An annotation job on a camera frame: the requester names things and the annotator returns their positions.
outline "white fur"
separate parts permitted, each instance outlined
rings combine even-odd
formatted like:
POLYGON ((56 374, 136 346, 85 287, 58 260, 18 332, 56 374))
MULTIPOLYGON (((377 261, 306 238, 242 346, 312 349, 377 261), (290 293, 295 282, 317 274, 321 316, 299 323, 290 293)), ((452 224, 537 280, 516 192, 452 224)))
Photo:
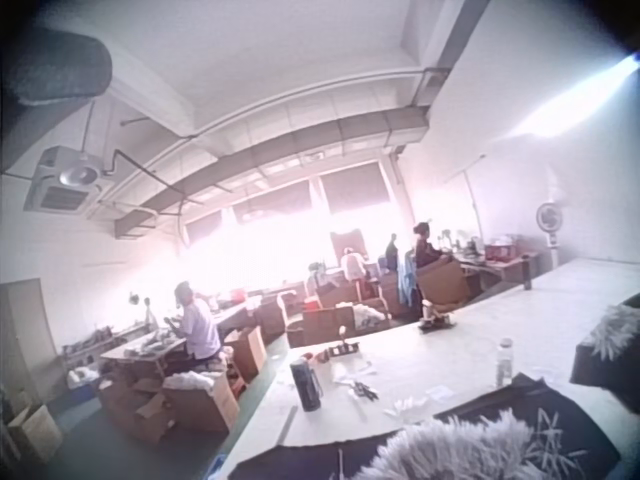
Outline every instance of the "white fur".
POLYGON ((615 305, 607 308, 591 332, 589 342, 594 345, 594 355, 599 354, 602 360, 614 360, 637 335, 640 335, 640 309, 615 305))
POLYGON ((581 471, 576 459, 560 455, 558 415, 538 411, 536 429, 503 411, 495 422, 429 420, 409 427, 378 448, 378 456, 353 480, 541 480, 581 471))

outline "dark hair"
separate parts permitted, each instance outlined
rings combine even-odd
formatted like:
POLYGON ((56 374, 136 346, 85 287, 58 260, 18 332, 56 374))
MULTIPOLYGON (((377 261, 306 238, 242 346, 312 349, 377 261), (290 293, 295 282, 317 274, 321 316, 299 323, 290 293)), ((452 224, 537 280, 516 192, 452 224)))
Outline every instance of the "dark hair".
POLYGON ((429 233, 430 228, 427 222, 420 222, 418 225, 413 227, 413 233, 416 235, 424 235, 425 233, 429 233))

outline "white shirt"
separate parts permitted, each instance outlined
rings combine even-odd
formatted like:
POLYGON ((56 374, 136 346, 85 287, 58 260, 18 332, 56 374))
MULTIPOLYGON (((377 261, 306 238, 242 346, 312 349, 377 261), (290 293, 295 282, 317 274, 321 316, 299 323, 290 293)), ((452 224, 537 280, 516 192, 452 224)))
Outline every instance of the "white shirt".
POLYGON ((184 307, 181 330, 187 341, 187 352, 197 359, 210 357, 220 350, 218 326, 204 300, 197 298, 184 307))
POLYGON ((350 282, 364 278, 367 270, 364 268, 364 258, 359 253, 348 253, 340 260, 344 276, 350 282))

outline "white wall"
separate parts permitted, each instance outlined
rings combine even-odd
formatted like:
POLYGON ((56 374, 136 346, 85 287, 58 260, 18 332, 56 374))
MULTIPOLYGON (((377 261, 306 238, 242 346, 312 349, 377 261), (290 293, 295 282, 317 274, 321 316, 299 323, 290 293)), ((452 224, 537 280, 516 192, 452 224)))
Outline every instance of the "white wall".
POLYGON ((547 100, 626 55, 563 2, 492 0, 432 107, 430 131, 400 159, 416 217, 437 229, 481 230, 485 240, 517 233, 544 241, 535 210, 549 199, 550 167, 566 200, 559 238, 567 252, 640 262, 637 72, 564 134, 507 138, 547 100))
MULTIPOLYGON (((3 183, 4 195, 10 187, 3 183)), ((150 296, 158 312, 175 305, 175 255, 163 237, 117 241, 112 223, 39 213, 3 214, 1 227, 0 282, 40 279, 58 350, 96 327, 143 320, 143 307, 127 302, 131 291, 150 296)))

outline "air conditioner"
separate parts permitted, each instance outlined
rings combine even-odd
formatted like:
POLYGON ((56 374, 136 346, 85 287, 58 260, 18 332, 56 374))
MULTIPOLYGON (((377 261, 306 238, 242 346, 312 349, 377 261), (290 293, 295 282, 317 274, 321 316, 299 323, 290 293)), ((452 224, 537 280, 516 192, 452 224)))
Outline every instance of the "air conditioner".
POLYGON ((80 215, 113 185, 102 176, 102 159, 72 148, 45 150, 36 167, 25 211, 80 215))

